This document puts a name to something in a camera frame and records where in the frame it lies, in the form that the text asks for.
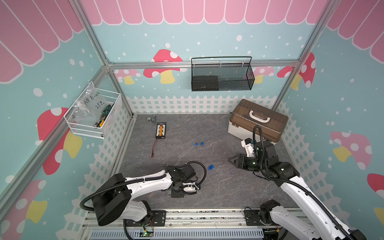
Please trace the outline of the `clear test tube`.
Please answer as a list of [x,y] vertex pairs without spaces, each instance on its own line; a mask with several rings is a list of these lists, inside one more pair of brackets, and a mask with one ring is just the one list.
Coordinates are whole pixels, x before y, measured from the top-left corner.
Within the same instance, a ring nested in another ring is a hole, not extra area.
[[185,150],[184,152],[182,152],[179,156],[178,156],[178,158],[182,158],[186,153],[188,153],[190,150],[192,150],[194,147],[196,147],[196,146],[194,146],[194,144],[192,145],[192,146],[190,146],[187,150]]
[[166,155],[166,157],[165,157],[165,159],[164,159],[164,161],[163,161],[163,164],[165,164],[165,163],[168,161],[168,159],[169,159],[170,155],[172,154],[174,148],[175,148],[175,145],[173,145],[173,146],[171,147],[171,149],[169,150],[169,152],[167,153],[167,155]]

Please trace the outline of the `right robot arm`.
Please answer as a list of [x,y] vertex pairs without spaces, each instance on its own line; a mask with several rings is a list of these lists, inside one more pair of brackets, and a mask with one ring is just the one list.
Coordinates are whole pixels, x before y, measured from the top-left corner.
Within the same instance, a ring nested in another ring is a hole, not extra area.
[[260,126],[254,127],[253,138],[245,139],[243,147],[247,153],[229,158],[229,163],[238,169],[252,172],[260,179],[274,182],[310,220],[310,224],[307,224],[277,201],[269,200],[260,205],[261,224],[277,224],[300,240],[366,239],[360,230],[348,227],[322,203],[292,164],[279,160],[274,145],[264,140]]

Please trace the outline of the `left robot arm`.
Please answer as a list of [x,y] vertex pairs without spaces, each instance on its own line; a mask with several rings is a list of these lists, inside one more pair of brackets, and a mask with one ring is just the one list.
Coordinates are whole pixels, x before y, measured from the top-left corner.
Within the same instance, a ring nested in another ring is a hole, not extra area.
[[138,201],[139,197],[156,191],[170,191],[172,198],[195,195],[206,177],[206,167],[197,161],[181,166],[164,165],[158,173],[141,177],[115,174],[81,200],[80,208],[94,212],[99,226],[122,219],[146,227],[155,221],[155,213],[147,201]]

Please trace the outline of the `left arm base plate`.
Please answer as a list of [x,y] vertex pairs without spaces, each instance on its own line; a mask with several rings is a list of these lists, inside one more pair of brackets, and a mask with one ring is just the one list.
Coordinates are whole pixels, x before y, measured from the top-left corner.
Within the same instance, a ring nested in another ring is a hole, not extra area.
[[166,211],[152,211],[142,220],[135,222],[133,220],[125,220],[127,227],[164,227],[166,221]]

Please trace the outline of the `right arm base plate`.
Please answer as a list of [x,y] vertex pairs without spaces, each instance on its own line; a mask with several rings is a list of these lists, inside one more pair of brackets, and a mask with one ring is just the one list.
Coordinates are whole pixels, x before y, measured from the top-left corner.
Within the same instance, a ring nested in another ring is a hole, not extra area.
[[267,216],[264,213],[259,213],[260,210],[253,210],[250,208],[244,209],[244,216],[247,226],[261,226],[261,227],[271,227],[275,226],[280,228],[281,226],[274,223],[271,219],[268,220]]

